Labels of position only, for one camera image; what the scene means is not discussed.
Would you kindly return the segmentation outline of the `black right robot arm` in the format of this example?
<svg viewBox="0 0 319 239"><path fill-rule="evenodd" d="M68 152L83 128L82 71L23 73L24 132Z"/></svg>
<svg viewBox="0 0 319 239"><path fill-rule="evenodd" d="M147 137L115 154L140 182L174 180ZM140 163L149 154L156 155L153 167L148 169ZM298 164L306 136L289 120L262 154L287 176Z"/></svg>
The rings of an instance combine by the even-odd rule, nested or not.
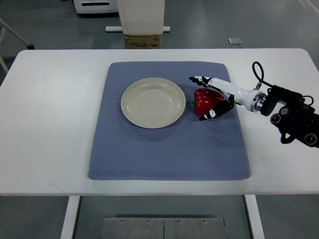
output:
<svg viewBox="0 0 319 239"><path fill-rule="evenodd" d="M289 144L295 139L309 146L319 146L319 116L311 104L306 104L306 98L314 102L312 96L271 85L264 81L264 70L262 65L255 61L252 70L259 83L256 89L262 84L267 85L267 95L262 95L254 100L254 109L264 116L269 116L278 103L283 104L278 113L271 115L270 122L278 128L281 134L281 143Z"/></svg>

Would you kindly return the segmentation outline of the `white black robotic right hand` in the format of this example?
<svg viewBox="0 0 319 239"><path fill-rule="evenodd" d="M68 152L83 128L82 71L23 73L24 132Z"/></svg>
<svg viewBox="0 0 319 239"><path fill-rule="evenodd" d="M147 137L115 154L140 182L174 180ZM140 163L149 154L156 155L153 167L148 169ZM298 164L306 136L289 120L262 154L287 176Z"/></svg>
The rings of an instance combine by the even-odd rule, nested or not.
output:
<svg viewBox="0 0 319 239"><path fill-rule="evenodd" d="M257 112L261 109L262 103L266 98L266 95L259 90L246 91L218 78L195 76L189 79L200 86L214 88L226 97L226 100L211 108L203 116L200 116L200 121L218 118L233 109L235 104L245 106L250 112Z"/></svg>

